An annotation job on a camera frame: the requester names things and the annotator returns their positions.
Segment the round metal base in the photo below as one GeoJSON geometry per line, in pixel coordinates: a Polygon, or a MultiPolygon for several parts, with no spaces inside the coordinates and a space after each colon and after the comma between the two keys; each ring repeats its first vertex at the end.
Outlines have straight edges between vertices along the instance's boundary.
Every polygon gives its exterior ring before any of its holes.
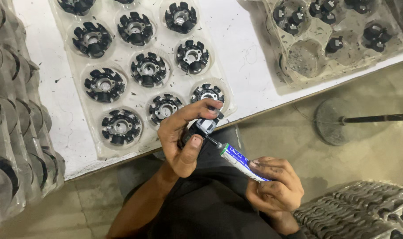
{"type": "Polygon", "coordinates": [[[354,128],[340,123],[340,118],[353,115],[355,109],[349,102],[332,98],[323,101],[314,113],[314,129],[318,136],[329,145],[341,146],[354,138],[354,128]]]}

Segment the table surface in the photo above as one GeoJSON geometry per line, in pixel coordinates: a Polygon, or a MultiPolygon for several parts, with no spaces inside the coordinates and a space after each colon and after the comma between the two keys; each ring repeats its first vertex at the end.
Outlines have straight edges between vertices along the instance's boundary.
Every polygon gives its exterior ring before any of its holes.
{"type": "MultiPolygon", "coordinates": [[[[113,165],[126,158],[98,160],[95,144],[71,77],[64,43],[49,0],[14,0],[23,21],[29,54],[40,67],[39,92],[52,119],[53,146],[66,160],[65,179],[113,165]]],[[[350,79],[403,61],[403,53],[372,68],[338,79],[290,88],[276,74],[275,59],[265,29],[263,5],[243,0],[200,0],[217,55],[238,110],[220,125],[329,89],[350,79]]],[[[135,152],[134,156],[149,152],[135,152]]]]}

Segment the left hand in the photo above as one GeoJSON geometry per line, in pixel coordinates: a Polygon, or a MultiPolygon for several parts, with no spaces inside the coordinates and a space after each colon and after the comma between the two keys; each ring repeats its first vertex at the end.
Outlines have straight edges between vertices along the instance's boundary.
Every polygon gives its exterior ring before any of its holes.
{"type": "Polygon", "coordinates": [[[246,197],[254,207],[270,217],[299,208],[304,190],[287,160],[261,157],[251,161],[249,168],[257,175],[273,180],[257,182],[249,179],[246,197]]]}
{"type": "Polygon", "coordinates": [[[178,176],[186,178],[193,173],[203,143],[203,138],[195,134],[183,149],[178,147],[178,142],[187,130],[188,122],[198,118],[213,120],[218,115],[215,111],[209,110],[208,106],[220,109],[222,105],[221,101],[203,99],[184,106],[160,123],[157,135],[162,143],[166,160],[178,176]]]}

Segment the clear plastic tray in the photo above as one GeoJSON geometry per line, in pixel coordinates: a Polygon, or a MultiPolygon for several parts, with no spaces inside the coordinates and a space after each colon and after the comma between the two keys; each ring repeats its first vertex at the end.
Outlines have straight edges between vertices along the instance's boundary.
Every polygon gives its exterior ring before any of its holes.
{"type": "Polygon", "coordinates": [[[160,147],[157,138],[158,124],[155,124],[151,118],[150,105],[153,105],[153,99],[157,96],[163,97],[165,94],[178,97],[182,102],[178,108],[191,103],[194,90],[201,88],[203,84],[211,84],[211,88],[217,86],[224,96],[225,105],[222,113],[229,116],[236,111],[233,94],[222,72],[220,62],[215,56],[215,48],[208,30],[204,27],[205,19],[200,12],[200,8],[196,1],[188,0],[188,9],[191,7],[196,11],[197,24],[187,34],[181,34],[167,28],[165,21],[165,12],[169,12],[169,6],[176,3],[180,6],[180,1],[163,0],[157,2],[135,1],[131,4],[121,4],[113,0],[96,0],[93,7],[85,16],[76,16],[66,13],[57,1],[51,0],[50,5],[54,13],[58,28],[65,41],[65,48],[70,62],[74,84],[79,93],[82,108],[85,113],[86,121],[90,128],[94,143],[97,149],[97,155],[100,160],[110,158],[123,158],[125,156],[135,155],[137,152],[145,152],[148,148],[160,147]],[[124,41],[119,32],[117,25],[120,23],[120,17],[125,15],[130,17],[130,12],[137,12],[141,18],[145,15],[153,28],[151,40],[144,46],[135,46],[124,41]],[[80,51],[73,44],[73,38],[77,38],[74,30],[77,27],[83,28],[84,22],[92,22],[96,27],[97,23],[101,24],[109,33],[112,39],[111,45],[100,58],[90,58],[80,51]],[[204,69],[199,74],[191,74],[184,72],[179,68],[176,55],[179,46],[188,40],[193,40],[194,45],[198,42],[204,44],[204,51],[208,50],[209,59],[204,69]],[[156,60],[160,61],[160,57],[165,63],[161,69],[166,70],[162,83],[155,84],[152,88],[141,85],[141,81],[136,81],[133,75],[136,72],[131,70],[132,62],[137,64],[136,57],[148,53],[156,54],[156,60]],[[124,84],[123,93],[119,92],[118,99],[112,99],[111,103],[101,103],[93,100],[87,95],[90,91],[85,87],[85,79],[91,79],[90,73],[93,70],[99,70],[104,73],[103,68],[113,70],[114,74],[120,75],[124,84]],[[109,139],[104,138],[102,131],[106,127],[102,126],[105,117],[111,118],[111,111],[128,110],[140,119],[140,132],[133,135],[133,141],[124,143],[124,145],[113,144],[109,139]]]}
{"type": "Polygon", "coordinates": [[[329,25],[321,19],[321,14],[310,14],[311,0],[263,0],[268,12],[267,30],[271,35],[282,77],[289,84],[305,84],[311,81],[341,77],[355,70],[370,67],[377,62],[395,56],[403,51],[403,33],[390,13],[384,0],[374,0],[370,11],[360,14],[351,9],[345,1],[337,2],[331,12],[336,22],[329,25]],[[298,33],[292,35],[274,20],[273,12],[284,6],[288,19],[299,8],[305,20],[298,25],[298,33]],[[373,50],[370,41],[364,38],[364,29],[374,23],[382,25],[392,36],[385,43],[383,52],[373,50]],[[343,48],[335,53],[326,50],[332,38],[342,36],[343,48]]]}

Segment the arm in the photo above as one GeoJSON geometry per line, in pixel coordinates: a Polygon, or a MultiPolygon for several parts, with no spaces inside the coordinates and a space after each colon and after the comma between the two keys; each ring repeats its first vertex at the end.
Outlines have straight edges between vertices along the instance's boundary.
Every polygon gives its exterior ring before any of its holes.
{"type": "Polygon", "coordinates": [[[171,166],[165,162],[147,182],[126,202],[110,227],[107,238],[135,235],[157,215],[166,196],[178,180],[171,166]]]}
{"type": "Polygon", "coordinates": [[[256,182],[249,179],[247,199],[269,217],[269,224],[276,232],[284,236],[298,232],[299,225],[290,212],[300,206],[304,190],[293,167],[287,160],[272,157],[253,160],[249,167],[257,175],[273,181],[256,182]]]}
{"type": "Polygon", "coordinates": [[[208,106],[221,108],[222,102],[201,100],[183,107],[161,122],[157,134],[167,161],[126,202],[110,227],[108,239],[136,235],[159,213],[178,178],[192,174],[196,168],[203,138],[198,134],[193,135],[183,149],[177,146],[177,142],[185,133],[188,122],[200,117],[210,120],[217,117],[215,111],[209,110],[208,106]]]}

